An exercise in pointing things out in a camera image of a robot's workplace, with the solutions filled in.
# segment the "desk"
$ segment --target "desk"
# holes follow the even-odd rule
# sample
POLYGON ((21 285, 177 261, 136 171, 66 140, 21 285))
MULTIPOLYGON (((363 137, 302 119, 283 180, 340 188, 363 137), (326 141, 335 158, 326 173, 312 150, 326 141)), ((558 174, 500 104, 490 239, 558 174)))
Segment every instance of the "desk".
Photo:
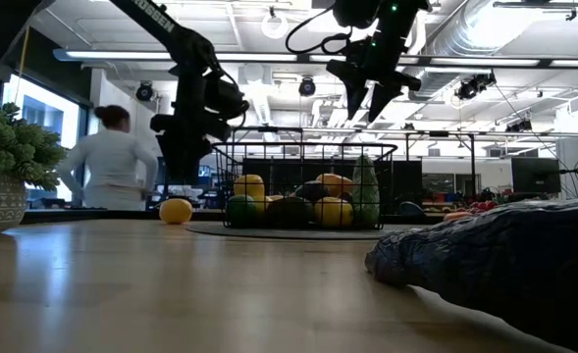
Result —
POLYGON ((142 220, 18 227, 0 235, 0 352, 566 352, 375 282, 373 245, 142 220))

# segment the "woman's hair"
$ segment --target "woman's hair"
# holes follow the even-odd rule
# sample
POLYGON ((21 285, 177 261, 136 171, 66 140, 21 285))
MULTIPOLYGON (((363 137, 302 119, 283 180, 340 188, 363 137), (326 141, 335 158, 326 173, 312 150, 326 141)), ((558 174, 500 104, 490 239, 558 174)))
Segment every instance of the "woman's hair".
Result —
POLYGON ((116 105, 97 107, 94 109, 94 115, 103 122, 105 127, 116 127, 122 120, 130 119, 130 112, 116 105))

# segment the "woman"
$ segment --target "woman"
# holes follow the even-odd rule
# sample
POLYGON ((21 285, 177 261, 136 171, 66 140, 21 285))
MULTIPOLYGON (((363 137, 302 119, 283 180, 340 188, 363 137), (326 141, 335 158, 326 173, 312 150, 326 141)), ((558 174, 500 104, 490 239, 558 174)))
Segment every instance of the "woman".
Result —
POLYGON ((144 198, 153 190, 158 160, 130 134, 130 113, 119 106, 98 107, 94 115, 105 129, 82 139, 58 166, 64 184, 87 207, 108 210, 144 210, 144 198), (135 178, 136 161, 146 166, 144 186, 135 178), (86 163, 90 181, 85 190, 71 175, 86 163))

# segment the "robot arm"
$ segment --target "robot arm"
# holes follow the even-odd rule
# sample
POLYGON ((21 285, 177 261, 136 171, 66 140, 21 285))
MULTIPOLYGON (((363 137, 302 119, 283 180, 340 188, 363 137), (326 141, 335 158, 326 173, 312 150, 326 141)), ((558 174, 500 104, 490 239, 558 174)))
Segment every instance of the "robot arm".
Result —
POLYGON ((212 43, 196 31, 179 25, 167 14, 165 5, 151 0, 110 2, 162 43, 179 66, 200 76, 207 68, 223 73, 212 43))
POLYGON ((322 13, 298 25, 287 37, 286 46, 295 54, 304 54, 317 48, 321 48, 327 54, 337 54, 338 52, 328 52, 325 44, 330 40, 345 39, 347 44, 339 51, 345 55, 345 60, 331 60, 326 69, 345 85, 347 113, 350 120, 367 94, 365 83, 368 80, 375 81, 369 109, 369 122, 372 123, 392 99, 402 94, 403 86, 411 90, 420 88, 419 79, 399 73, 395 67, 401 54, 408 49, 404 46, 404 42, 411 31, 417 12, 430 12, 431 9, 428 0, 336 0, 326 12, 332 10, 340 26, 367 28, 378 20, 374 34, 362 40, 349 42, 349 35, 340 33, 304 51, 291 49, 289 39, 292 35, 322 13))
POLYGON ((231 77, 232 83, 221 79, 227 74, 212 43, 177 24, 166 13, 166 6, 151 0, 110 1, 162 43, 176 63, 170 70, 179 78, 174 115, 157 115, 150 126, 163 132, 157 138, 168 175, 196 183, 199 160, 212 151, 205 136, 227 140, 232 131, 227 120, 243 115, 249 103, 231 77))

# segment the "wire basket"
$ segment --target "wire basket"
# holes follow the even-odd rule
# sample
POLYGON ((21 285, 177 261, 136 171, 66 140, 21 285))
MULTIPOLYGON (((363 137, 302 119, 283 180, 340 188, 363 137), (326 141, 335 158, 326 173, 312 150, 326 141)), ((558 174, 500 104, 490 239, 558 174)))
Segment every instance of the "wire basket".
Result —
POLYGON ((213 148, 226 227, 383 227, 394 144, 295 140, 213 148))

